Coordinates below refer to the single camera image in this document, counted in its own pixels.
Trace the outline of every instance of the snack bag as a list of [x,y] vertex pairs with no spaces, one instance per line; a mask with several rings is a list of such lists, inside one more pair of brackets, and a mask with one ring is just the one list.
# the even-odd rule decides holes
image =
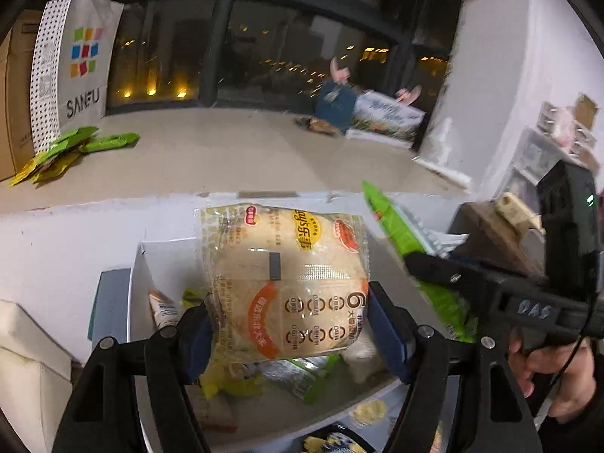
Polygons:
[[325,393],[333,366],[342,359],[339,354],[298,357],[286,361],[267,361],[259,368],[267,380],[282,384],[305,404],[314,404]]
[[260,205],[210,211],[220,216],[204,256],[217,361],[316,356],[356,340],[368,291],[359,217]]

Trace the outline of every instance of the shopping bag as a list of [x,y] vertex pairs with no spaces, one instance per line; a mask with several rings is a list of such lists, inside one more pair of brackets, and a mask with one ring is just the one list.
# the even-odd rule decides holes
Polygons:
[[105,115],[111,51],[123,5],[112,0],[46,4],[31,66],[29,108],[35,152],[62,132]]

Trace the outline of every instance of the cardboard box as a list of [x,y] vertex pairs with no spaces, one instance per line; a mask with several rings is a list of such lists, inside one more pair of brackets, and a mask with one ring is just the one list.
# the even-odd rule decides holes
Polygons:
[[594,126],[594,117],[596,117],[598,110],[597,104],[585,93],[582,93],[575,104],[575,120],[591,131],[591,128]]
[[25,10],[0,45],[0,180],[34,156],[29,80],[42,12]]

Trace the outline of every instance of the floor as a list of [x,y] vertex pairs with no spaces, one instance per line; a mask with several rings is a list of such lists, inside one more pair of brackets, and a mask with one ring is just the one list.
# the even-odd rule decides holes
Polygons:
[[358,192],[362,180],[390,192],[461,194],[414,164],[413,152],[302,131],[294,117],[222,108],[108,116],[100,132],[139,133],[134,149],[90,154],[39,187],[1,182],[0,214],[173,193]]

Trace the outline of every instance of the green package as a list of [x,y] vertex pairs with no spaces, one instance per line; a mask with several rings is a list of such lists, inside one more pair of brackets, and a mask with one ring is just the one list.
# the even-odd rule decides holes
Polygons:
[[59,136],[52,143],[50,143],[50,147],[52,148],[53,146],[58,145],[62,141],[65,141],[66,139],[69,139],[69,138],[71,138],[72,136],[74,136],[76,134],[79,134],[79,133],[84,132],[84,131],[88,131],[88,128],[94,128],[92,130],[93,133],[96,132],[99,129],[96,126],[85,126],[85,127],[81,127],[81,128],[78,128],[78,129],[72,129],[71,131],[67,131],[65,134],[61,134],[61,136]]
[[[384,233],[401,257],[413,252],[425,252],[422,243],[396,212],[388,197],[366,181],[363,181],[363,193],[369,208],[374,212]],[[443,286],[424,281],[418,281],[418,283],[440,320],[455,338],[462,342],[474,342],[476,319],[469,315],[467,302]]]
[[56,157],[59,153],[63,153],[64,151],[77,146],[81,142],[90,138],[98,129],[99,128],[96,126],[86,126],[75,129],[75,132],[69,131],[68,133],[65,133],[63,136],[53,142],[50,150],[48,150],[46,154],[43,155],[38,161],[38,165],[41,165],[51,158]]
[[111,136],[92,138],[85,145],[80,146],[82,153],[93,153],[95,151],[104,151],[105,149],[123,148],[131,143],[138,141],[140,136],[136,133],[113,134]]
[[282,384],[305,404],[314,404],[325,393],[329,372],[341,359],[339,354],[267,361],[259,364],[262,376]]

